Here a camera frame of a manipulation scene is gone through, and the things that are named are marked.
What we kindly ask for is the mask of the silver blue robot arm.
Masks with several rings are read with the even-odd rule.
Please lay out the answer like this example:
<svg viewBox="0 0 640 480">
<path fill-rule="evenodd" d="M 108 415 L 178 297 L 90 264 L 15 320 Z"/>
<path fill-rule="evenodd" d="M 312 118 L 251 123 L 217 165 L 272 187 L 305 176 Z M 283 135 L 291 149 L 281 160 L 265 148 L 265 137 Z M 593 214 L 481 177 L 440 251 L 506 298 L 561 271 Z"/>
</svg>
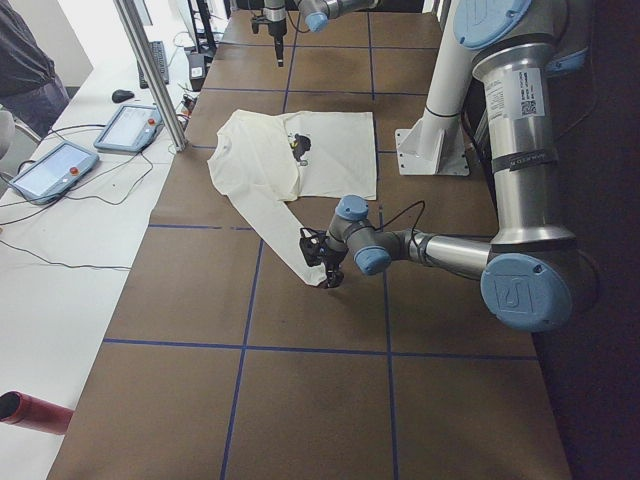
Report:
<svg viewBox="0 0 640 480">
<path fill-rule="evenodd" d="M 308 30 L 320 32 L 331 19 L 339 18 L 347 13 L 374 9 L 378 6 L 376 0 L 302 0 L 294 1 L 294 5 L 304 20 Z M 276 65 L 284 66 L 284 37 L 287 34 L 288 9 L 285 0 L 264 1 L 261 13 L 251 19 L 254 34 L 265 25 L 272 37 L 276 56 Z"/>
<path fill-rule="evenodd" d="M 374 275 L 409 260 L 477 279 L 504 324 L 542 332 L 594 300 L 596 275 L 562 222 L 559 158 L 547 80 L 579 69 L 589 46 L 590 1 L 455 1 L 447 15 L 422 117 L 399 130 L 403 175 L 449 174 L 463 164 L 461 116 L 472 80 L 484 88 L 498 233 L 481 242 L 409 228 L 386 232 L 356 195 L 338 203 L 317 244 L 300 244 L 328 287 L 352 255 Z"/>
</svg>

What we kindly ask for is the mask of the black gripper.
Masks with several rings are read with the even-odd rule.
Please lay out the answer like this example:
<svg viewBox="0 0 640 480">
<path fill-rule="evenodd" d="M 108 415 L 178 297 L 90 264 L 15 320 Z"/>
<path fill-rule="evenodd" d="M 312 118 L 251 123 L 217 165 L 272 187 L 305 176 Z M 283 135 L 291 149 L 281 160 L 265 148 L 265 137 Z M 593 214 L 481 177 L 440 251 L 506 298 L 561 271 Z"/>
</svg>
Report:
<svg viewBox="0 0 640 480">
<path fill-rule="evenodd" d="M 346 257 L 346 252 L 324 246 L 320 249 L 320 253 L 326 274 L 326 279 L 323 281 L 322 287 L 325 289 L 339 287 L 344 280 L 341 264 Z"/>
<path fill-rule="evenodd" d="M 284 37 L 282 35 L 276 35 L 273 37 L 274 50 L 276 54 L 276 61 L 278 67 L 284 66 Z"/>
</svg>

